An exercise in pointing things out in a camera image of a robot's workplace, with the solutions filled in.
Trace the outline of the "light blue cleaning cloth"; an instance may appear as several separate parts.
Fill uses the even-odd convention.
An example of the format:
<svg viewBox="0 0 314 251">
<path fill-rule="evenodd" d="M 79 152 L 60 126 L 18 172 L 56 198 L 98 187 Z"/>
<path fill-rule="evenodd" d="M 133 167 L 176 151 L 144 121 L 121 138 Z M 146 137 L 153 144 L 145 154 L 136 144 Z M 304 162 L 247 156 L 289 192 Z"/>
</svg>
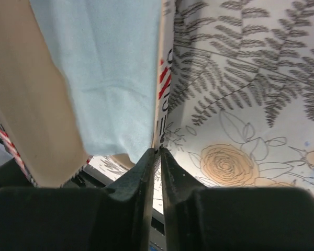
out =
<svg viewBox="0 0 314 251">
<path fill-rule="evenodd" d="M 161 1 L 31 1 L 90 155 L 151 147 Z"/>
</svg>

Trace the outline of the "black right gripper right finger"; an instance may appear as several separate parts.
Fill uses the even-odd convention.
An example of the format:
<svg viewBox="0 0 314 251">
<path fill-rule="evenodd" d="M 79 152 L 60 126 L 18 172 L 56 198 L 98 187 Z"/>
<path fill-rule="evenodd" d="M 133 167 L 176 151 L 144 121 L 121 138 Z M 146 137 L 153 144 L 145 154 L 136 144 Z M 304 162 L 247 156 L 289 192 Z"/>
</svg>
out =
<svg viewBox="0 0 314 251">
<path fill-rule="evenodd" d="M 300 188 L 208 188 L 160 149 L 168 250 L 314 250 L 314 196 Z"/>
</svg>

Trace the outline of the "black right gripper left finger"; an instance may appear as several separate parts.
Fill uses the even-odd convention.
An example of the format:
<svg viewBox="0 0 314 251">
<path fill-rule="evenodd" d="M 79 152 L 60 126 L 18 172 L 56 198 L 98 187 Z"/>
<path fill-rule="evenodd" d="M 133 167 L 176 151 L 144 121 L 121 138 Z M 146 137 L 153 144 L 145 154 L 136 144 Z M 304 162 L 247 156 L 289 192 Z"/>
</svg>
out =
<svg viewBox="0 0 314 251">
<path fill-rule="evenodd" d="M 0 250 L 148 250 L 154 159 L 104 188 L 1 188 Z"/>
</svg>

